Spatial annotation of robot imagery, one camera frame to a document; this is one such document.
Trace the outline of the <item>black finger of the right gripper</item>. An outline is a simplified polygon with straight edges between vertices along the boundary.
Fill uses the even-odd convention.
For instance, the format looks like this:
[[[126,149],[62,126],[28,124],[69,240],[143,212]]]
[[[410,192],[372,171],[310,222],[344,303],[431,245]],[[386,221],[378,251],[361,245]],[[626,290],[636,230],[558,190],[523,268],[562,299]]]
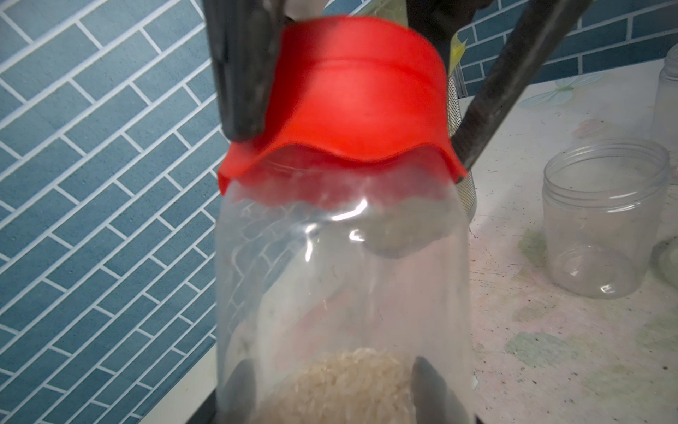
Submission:
[[[477,162],[540,67],[590,5],[589,0],[533,0],[526,5],[451,137],[464,169]]]
[[[264,130],[285,25],[284,2],[202,3],[222,131],[229,141],[250,141]]]

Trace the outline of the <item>red lidded rice jar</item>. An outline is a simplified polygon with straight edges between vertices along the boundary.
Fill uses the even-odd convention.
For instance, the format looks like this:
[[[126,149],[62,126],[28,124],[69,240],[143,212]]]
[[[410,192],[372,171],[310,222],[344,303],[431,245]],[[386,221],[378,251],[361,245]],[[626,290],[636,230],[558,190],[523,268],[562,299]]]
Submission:
[[[264,158],[217,220],[218,385],[251,359],[249,423],[418,423],[422,356],[474,422],[467,229],[433,148]]]

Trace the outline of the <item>red jar lid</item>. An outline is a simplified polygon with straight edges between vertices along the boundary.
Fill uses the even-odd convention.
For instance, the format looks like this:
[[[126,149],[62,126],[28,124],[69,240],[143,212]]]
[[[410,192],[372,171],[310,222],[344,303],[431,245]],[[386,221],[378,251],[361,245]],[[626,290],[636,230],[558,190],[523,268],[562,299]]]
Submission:
[[[291,146],[356,164],[433,148],[459,181],[467,172],[448,137],[447,84],[434,46],[404,26],[351,16],[292,24],[282,32],[264,131],[231,145],[218,187],[225,192]]]

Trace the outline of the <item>clear rice jar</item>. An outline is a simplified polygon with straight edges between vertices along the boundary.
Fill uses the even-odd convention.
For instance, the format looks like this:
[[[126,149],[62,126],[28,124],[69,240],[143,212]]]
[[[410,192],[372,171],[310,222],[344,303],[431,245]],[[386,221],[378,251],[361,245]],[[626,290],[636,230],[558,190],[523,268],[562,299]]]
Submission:
[[[595,299],[635,293],[649,267],[671,177],[652,141],[563,151],[543,172],[547,268],[564,290]]]

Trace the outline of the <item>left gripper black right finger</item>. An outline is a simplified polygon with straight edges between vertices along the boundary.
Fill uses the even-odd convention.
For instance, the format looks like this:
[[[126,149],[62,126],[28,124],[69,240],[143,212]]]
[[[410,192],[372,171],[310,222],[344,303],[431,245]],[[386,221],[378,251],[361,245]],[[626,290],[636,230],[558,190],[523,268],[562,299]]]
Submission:
[[[429,360],[418,356],[411,373],[411,391],[418,424],[462,424],[469,413]]]

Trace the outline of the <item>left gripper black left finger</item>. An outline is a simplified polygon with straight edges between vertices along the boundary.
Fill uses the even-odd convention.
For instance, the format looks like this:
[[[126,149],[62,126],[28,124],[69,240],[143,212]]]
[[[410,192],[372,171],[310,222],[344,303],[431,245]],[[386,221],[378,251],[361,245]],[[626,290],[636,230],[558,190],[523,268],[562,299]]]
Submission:
[[[216,422],[219,424],[246,424],[251,420],[256,405],[255,368],[251,359],[242,360],[226,383],[216,391]]]

